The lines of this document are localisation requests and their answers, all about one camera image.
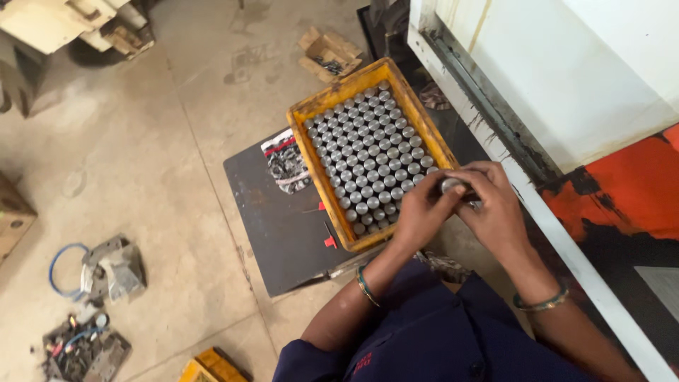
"yellow plastic crate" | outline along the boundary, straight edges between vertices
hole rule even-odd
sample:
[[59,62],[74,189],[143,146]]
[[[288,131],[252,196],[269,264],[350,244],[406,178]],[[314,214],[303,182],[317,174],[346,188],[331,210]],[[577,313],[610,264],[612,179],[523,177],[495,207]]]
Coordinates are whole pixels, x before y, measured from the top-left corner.
[[377,86],[378,82],[382,80],[389,81],[392,88],[392,97],[399,104],[410,126],[413,126],[422,138],[422,146],[434,159],[435,165],[440,169],[456,169],[459,167],[458,161],[443,141],[441,134],[429,118],[420,100],[391,58],[382,58],[292,106],[287,112],[287,119],[295,134],[299,150],[306,161],[320,198],[325,204],[339,241],[347,251],[352,252],[365,251],[380,241],[389,239],[396,229],[396,224],[391,224],[361,238],[354,233],[351,223],[344,217],[344,209],[340,207],[333,187],[330,186],[330,179],[325,175],[325,169],[320,164],[320,158],[311,145],[311,139],[307,136],[307,129],[303,123],[308,118],[312,118],[326,109],[332,109],[334,105],[353,97],[356,93]]

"shirt button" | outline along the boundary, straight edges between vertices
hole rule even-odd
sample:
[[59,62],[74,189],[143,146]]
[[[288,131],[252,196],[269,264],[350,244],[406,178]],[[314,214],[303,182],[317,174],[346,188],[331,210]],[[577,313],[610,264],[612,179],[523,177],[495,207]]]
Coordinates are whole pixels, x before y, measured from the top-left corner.
[[476,380],[483,379],[484,371],[485,371],[485,363],[483,361],[473,362],[469,366],[469,376],[476,379]]

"hand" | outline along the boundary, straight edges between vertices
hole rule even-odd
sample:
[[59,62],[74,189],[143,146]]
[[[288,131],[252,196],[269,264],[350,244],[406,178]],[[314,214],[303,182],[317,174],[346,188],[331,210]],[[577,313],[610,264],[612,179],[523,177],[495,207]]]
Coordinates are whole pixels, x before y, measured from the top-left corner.
[[481,198],[480,209],[459,204],[456,212],[500,262],[530,250],[519,200],[500,163],[472,162],[461,170],[447,170],[445,174],[470,183]]
[[412,255],[424,247],[453,214],[455,204],[464,194],[464,186],[451,188],[438,200],[430,199],[432,189],[439,187],[439,180],[444,177],[444,171],[431,173],[403,197],[392,240],[402,253]]

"person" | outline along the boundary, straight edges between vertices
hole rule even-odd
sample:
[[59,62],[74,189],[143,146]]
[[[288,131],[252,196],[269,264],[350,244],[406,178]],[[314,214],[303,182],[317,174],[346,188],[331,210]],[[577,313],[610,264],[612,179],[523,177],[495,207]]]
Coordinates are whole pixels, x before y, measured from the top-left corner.
[[[444,177],[470,184],[480,207],[459,203],[461,186],[431,200]],[[499,163],[437,171],[402,201],[393,239],[282,349],[275,382],[643,380],[531,246]],[[453,293],[413,259],[453,213],[507,271],[539,342],[475,273]]]

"bangle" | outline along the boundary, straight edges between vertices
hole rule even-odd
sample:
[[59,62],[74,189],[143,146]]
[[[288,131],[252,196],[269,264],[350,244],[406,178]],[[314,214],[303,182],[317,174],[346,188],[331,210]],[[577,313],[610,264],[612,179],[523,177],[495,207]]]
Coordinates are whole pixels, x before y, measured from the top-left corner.
[[519,297],[519,294],[516,293],[514,295],[514,306],[519,308],[520,311],[524,312],[548,311],[549,309],[554,309],[557,306],[563,304],[566,301],[566,297],[568,297],[569,293],[570,291],[568,288],[562,287],[561,291],[556,296],[535,305],[524,305],[524,302],[521,301],[521,297]]
[[380,307],[380,304],[375,301],[375,296],[370,292],[370,289],[368,288],[368,285],[365,283],[365,280],[363,279],[363,269],[365,268],[365,265],[360,266],[358,269],[356,269],[356,280],[359,282],[359,286],[361,287],[361,291],[363,291],[363,294],[368,296],[368,299],[370,299],[370,302],[372,302],[376,307]]

